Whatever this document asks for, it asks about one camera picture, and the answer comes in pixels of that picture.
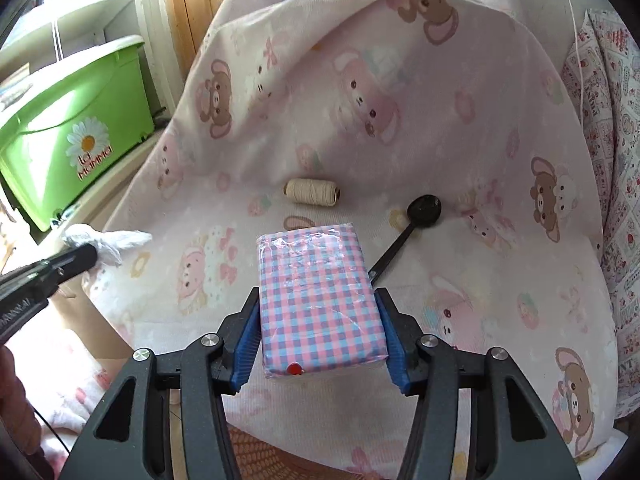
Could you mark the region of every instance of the red dot sticker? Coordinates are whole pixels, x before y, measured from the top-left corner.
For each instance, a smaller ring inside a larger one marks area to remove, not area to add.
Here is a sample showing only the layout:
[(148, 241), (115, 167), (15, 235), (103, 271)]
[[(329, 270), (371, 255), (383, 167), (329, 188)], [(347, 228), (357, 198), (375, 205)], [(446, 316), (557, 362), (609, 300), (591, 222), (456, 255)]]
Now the red dot sticker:
[(300, 363), (291, 363), (287, 366), (287, 373), (289, 375), (302, 375), (303, 369)]

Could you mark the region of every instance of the bow print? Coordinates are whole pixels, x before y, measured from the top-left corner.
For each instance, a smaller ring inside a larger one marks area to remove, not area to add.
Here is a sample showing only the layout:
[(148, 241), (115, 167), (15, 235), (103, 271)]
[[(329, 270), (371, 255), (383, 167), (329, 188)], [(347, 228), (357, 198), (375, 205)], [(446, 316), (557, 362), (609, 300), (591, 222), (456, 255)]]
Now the bow print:
[(276, 53), (273, 50), (273, 45), (271, 44), (271, 38), (267, 38), (267, 43), (265, 43), (265, 49), (262, 51), (262, 56), (267, 58), (267, 70), (271, 69), (271, 66), (276, 66), (278, 64), (278, 58), (276, 57)]

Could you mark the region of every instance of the checkered box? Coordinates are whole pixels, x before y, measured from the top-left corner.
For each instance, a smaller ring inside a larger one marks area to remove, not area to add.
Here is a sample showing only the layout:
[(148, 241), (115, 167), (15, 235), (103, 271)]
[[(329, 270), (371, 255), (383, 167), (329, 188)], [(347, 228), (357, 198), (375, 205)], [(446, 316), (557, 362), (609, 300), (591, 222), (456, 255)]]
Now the checkered box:
[(268, 377), (386, 359), (385, 332), (352, 224), (258, 238)]

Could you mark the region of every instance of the spool of twine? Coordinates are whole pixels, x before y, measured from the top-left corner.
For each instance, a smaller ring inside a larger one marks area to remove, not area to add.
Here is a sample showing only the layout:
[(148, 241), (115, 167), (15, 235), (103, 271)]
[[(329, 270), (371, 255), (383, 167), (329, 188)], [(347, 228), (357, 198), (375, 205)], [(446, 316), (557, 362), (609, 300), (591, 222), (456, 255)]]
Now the spool of twine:
[(340, 198), (340, 189), (335, 182), (312, 178), (292, 178), (284, 185), (284, 194), (299, 204), (334, 206)]

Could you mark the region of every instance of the human hand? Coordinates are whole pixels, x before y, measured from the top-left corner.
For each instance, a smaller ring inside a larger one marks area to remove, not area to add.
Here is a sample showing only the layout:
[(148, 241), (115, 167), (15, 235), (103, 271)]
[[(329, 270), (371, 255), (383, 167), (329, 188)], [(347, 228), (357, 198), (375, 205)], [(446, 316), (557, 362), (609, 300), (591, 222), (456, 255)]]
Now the human hand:
[(14, 356), (5, 346), (0, 347), (0, 418), (22, 452), (38, 450), (42, 430), (15, 375)]

